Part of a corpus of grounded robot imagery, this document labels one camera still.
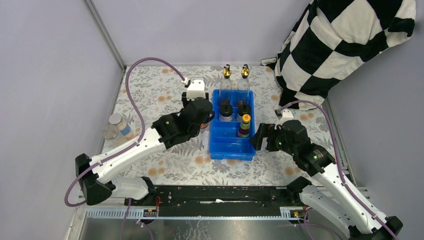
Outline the black lid spice jar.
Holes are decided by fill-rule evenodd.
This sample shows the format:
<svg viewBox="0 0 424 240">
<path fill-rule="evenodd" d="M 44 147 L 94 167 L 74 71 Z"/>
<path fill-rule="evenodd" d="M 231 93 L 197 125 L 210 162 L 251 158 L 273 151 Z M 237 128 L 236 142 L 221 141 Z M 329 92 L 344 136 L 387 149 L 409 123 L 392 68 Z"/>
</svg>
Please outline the black lid spice jar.
<svg viewBox="0 0 424 240">
<path fill-rule="evenodd" d="M 233 120 L 233 107 L 229 102 L 220 104 L 219 120 L 221 122 L 231 122 Z"/>
<path fill-rule="evenodd" d="M 237 104 L 238 105 L 237 105 L 237 117 L 236 117 L 236 119 L 237 119 L 238 122 L 242 122 L 242 117 L 244 115 L 251 115 L 252 109 L 251 109 L 251 106 L 244 101 L 240 101 Z"/>
</svg>

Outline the glass oil bottle gold spout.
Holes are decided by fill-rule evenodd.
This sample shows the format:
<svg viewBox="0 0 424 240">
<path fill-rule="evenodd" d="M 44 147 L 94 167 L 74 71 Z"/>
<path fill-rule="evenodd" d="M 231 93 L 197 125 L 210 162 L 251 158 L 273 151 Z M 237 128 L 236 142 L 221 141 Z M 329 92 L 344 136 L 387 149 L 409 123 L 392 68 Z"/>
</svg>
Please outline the glass oil bottle gold spout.
<svg viewBox="0 0 424 240">
<path fill-rule="evenodd" d="M 223 78 L 220 80 L 220 89 L 219 89 L 219 104 L 230 104 L 231 96 L 232 96 L 232 81 L 230 79 L 232 71 L 230 69 L 230 65 L 226 64 L 222 72 Z"/>
</svg>

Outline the blue plastic divided bin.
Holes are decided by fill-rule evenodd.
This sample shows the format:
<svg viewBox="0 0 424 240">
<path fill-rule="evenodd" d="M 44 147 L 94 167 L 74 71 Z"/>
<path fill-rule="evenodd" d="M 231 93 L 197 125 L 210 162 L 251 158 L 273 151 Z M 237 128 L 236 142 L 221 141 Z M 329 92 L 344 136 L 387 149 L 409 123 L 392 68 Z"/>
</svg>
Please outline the blue plastic divided bin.
<svg viewBox="0 0 424 240">
<path fill-rule="evenodd" d="M 220 120 L 220 90 L 215 89 L 212 96 L 212 106 L 215 112 L 213 120 L 210 122 L 209 135 L 209 153 L 213 160 L 242 160 L 251 161 L 256 154 L 255 148 L 249 143 L 249 139 L 256 133 L 257 124 L 255 123 L 254 93 L 249 92 L 247 104 L 250 106 L 250 131 L 248 137 L 239 137 L 238 130 L 241 122 L 237 120 L 238 91 L 231 92 L 230 104 L 232 106 L 232 118 L 230 121 Z"/>
</svg>

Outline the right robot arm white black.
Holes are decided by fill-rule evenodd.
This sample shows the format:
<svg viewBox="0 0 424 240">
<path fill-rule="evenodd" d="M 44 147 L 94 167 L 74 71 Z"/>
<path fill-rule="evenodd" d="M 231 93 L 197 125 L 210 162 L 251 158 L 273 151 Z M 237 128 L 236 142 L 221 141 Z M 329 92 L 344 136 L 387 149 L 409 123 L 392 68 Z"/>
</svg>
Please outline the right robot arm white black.
<svg viewBox="0 0 424 240">
<path fill-rule="evenodd" d="M 287 201 L 302 203 L 331 221 L 349 240 L 397 240 L 403 223 L 387 216 L 372 204 L 339 170 L 336 160 L 323 147 L 311 142 L 305 126 L 298 120 L 282 125 L 260 123 L 249 143 L 258 151 L 266 140 L 266 150 L 282 151 L 295 164 L 323 185 L 331 197 L 324 196 L 309 180 L 298 177 L 287 188 Z"/>
</svg>

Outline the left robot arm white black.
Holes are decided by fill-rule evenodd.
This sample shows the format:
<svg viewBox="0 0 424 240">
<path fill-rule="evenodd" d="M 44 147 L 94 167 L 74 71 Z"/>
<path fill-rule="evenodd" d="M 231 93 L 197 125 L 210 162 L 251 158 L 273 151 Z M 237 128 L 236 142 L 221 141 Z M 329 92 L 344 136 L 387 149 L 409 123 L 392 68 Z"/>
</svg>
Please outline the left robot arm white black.
<svg viewBox="0 0 424 240">
<path fill-rule="evenodd" d="M 121 177 L 119 173 L 136 161 L 165 151 L 195 138 L 203 123 L 215 116 L 213 104 L 198 97 L 179 112 L 161 116 L 139 136 L 104 154 L 75 158 L 77 182 L 88 206 L 98 205 L 110 197 L 138 200 L 148 206 L 155 200 L 156 189 L 145 176 Z"/>
</svg>

